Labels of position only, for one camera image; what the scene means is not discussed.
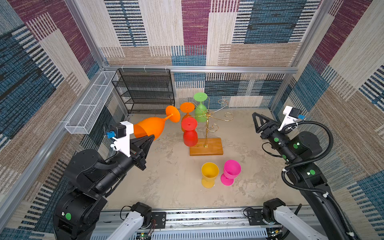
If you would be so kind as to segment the orange wine glass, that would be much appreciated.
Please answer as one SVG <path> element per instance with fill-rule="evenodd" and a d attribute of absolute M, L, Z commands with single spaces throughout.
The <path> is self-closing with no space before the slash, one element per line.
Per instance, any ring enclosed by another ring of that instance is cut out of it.
<path fill-rule="evenodd" d="M 197 126 L 197 121 L 191 115 L 191 112 L 193 112 L 195 110 L 195 105 L 193 103 L 183 103 L 180 106 L 180 110 L 183 113 L 186 113 L 183 116 L 183 118 L 182 118 L 182 125 L 181 125 L 182 126 L 182 131 L 183 132 L 186 131 L 185 128 L 184 128 L 183 122 L 184 122 L 185 119 L 187 119 L 187 123 L 188 124 L 192 124 L 191 127 L 189 125 L 187 126 L 187 131 L 188 132 L 193 132 L 196 129 L 196 126 Z"/>
<path fill-rule="evenodd" d="M 166 107 L 166 117 L 151 117 L 142 120 L 138 124 L 134 125 L 134 135 L 136 138 L 141 137 L 150 137 L 152 135 L 155 136 L 155 140 L 157 140 L 162 134 L 165 123 L 167 120 L 172 121 L 173 123 L 178 123 L 181 119 L 181 115 L 179 110 L 174 106 Z"/>

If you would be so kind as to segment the red wine glass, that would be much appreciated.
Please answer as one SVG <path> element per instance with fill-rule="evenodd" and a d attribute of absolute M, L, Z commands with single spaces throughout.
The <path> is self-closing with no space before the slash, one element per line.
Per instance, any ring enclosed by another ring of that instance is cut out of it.
<path fill-rule="evenodd" d="M 198 134 L 196 128 L 198 122 L 193 117 L 182 120 L 182 129 L 184 130 L 183 140 L 188 147 L 193 147 L 198 143 Z"/>

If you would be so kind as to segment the pink wine glass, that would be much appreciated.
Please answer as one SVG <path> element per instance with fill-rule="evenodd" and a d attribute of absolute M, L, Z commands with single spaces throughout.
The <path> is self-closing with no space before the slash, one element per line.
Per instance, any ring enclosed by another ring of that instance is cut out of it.
<path fill-rule="evenodd" d="M 224 164 L 223 174 L 221 175 L 221 182 L 225 186 L 231 186 L 235 178 L 241 173 L 242 167 L 235 160 L 228 160 Z"/>

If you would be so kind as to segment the green wine glass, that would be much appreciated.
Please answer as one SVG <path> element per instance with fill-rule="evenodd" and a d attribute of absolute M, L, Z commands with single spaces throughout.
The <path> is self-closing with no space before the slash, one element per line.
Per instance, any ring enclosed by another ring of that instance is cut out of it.
<path fill-rule="evenodd" d="M 196 93 L 194 95 L 194 100 L 199 103 L 195 108 L 195 119 L 199 123 L 204 123 L 207 120 L 207 107 L 203 104 L 207 98 L 208 96 L 205 93 Z"/>

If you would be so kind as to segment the yellow wine glass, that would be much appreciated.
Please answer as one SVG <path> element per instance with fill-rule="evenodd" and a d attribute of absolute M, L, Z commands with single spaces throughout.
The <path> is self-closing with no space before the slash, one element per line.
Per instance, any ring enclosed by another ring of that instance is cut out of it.
<path fill-rule="evenodd" d="M 205 163 L 202 166 L 202 185 L 210 189 L 215 185 L 215 180 L 219 175 L 219 167 L 214 163 Z"/>

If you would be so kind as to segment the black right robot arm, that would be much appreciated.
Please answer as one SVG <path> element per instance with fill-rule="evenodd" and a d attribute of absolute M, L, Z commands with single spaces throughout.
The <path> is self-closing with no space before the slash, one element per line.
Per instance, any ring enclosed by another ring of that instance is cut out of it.
<path fill-rule="evenodd" d="M 285 160 L 281 172 L 283 182 L 298 190 L 310 204 L 321 226 L 330 240 L 356 240 L 356 236 L 342 208 L 334 198 L 325 175 L 315 164 L 324 159 L 334 146 L 331 130 L 324 124 L 302 120 L 278 127 L 278 122 L 264 115 L 253 113 L 255 130 L 263 140 L 267 140 L 278 157 Z M 329 143 L 325 150 L 319 138 L 308 131 L 300 132 L 293 139 L 288 137 L 294 127 L 315 125 L 328 135 Z"/>

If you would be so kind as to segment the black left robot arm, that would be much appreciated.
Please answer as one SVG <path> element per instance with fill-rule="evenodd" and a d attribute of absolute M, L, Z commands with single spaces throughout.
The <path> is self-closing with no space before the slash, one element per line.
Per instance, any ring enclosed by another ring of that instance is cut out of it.
<path fill-rule="evenodd" d="M 109 197 L 122 182 L 128 171 L 136 166 L 146 168 L 146 157 L 153 135 L 132 139 L 130 156 L 117 152 L 104 160 L 93 149 L 83 150 L 72 157 L 64 176 L 69 180 L 68 191 L 58 201 L 54 221 L 54 234 L 58 240 L 89 240 L 100 213 Z"/>

